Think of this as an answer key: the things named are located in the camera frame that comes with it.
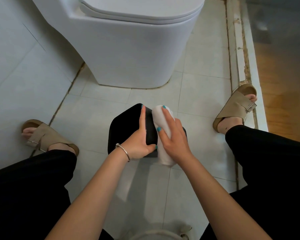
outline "toilet bowl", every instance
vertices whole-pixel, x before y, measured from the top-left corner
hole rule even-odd
[[[204,0],[33,0],[100,85],[168,82]]]

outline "rolled white towel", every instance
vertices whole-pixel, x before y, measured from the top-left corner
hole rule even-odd
[[[156,107],[154,107],[152,109],[152,117],[153,117],[153,123],[155,128],[157,129],[158,127],[161,127],[162,129],[164,129],[165,133],[167,134],[167,136],[169,138],[171,138],[171,130],[168,126],[168,123],[164,117],[164,114],[162,112],[162,105],[158,105]],[[169,113],[171,114],[171,116],[174,119],[173,113],[172,111],[165,106],[166,109],[168,109]],[[167,154],[167,152],[164,150],[164,146],[162,144],[162,141],[158,135],[158,158],[159,158],[159,163],[161,163],[162,165],[166,165],[168,167],[172,167],[173,165],[175,165],[176,163],[173,161],[173,159]]]

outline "black container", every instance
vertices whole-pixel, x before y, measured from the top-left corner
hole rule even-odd
[[[109,139],[108,139],[108,154],[110,154],[116,147],[116,144],[122,144],[127,140],[136,130],[139,129],[139,118],[142,104],[133,105],[117,117],[115,117],[110,125]],[[152,109],[145,108],[145,142],[147,145],[158,143],[158,134],[153,124]],[[154,150],[145,157],[158,157],[158,151]]]

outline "brown sandal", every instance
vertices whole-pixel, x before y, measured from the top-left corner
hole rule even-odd
[[[23,132],[24,129],[30,127],[34,127],[36,128],[36,130],[30,137],[30,139],[28,139],[27,142],[28,146],[46,152],[48,151],[48,147],[51,146],[52,144],[63,143],[73,148],[75,151],[75,155],[78,156],[79,148],[72,142],[62,137],[58,132],[56,132],[47,124],[43,123],[40,120],[27,120],[21,126],[21,133]]]
[[[241,117],[243,122],[245,121],[247,114],[257,106],[246,97],[248,94],[257,95],[256,89],[251,84],[241,85],[234,91],[212,124],[216,132],[218,124],[226,117]]]

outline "floor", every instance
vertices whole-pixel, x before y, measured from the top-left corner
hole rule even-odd
[[[111,121],[137,103],[168,106],[187,130],[193,154],[228,191],[236,190],[235,162],[224,135],[212,122],[231,94],[224,1],[206,0],[170,81],[156,89],[98,85],[85,67],[66,96],[52,127],[80,148],[73,179],[73,200],[107,157]],[[104,229],[114,238],[128,230],[168,229],[184,224],[199,239],[208,225],[200,203],[179,166],[156,159],[131,161],[123,171]]]
[[[300,5],[248,11],[268,130],[300,141]]]

